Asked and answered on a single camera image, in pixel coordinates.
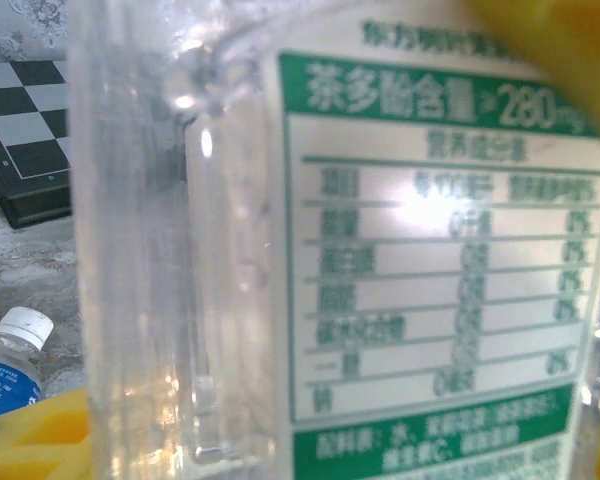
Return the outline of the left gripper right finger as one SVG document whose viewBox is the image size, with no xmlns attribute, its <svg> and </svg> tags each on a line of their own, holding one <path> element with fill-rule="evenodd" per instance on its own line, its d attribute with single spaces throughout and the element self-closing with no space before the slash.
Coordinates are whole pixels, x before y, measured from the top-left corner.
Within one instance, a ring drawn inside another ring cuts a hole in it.
<svg viewBox="0 0 600 480">
<path fill-rule="evenodd" d="M 600 479 L 600 1 L 463 1 L 495 246 L 486 353 L 524 394 L 464 436 L 469 479 Z"/>
</svg>

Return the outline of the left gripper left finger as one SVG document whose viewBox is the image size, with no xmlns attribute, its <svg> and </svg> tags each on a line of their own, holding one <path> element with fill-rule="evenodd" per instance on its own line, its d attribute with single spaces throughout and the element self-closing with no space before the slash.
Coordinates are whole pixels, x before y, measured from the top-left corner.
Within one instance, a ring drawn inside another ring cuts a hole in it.
<svg viewBox="0 0 600 480">
<path fill-rule="evenodd" d="M 84 388 L 0 416 L 0 480 L 91 479 Z"/>
</svg>

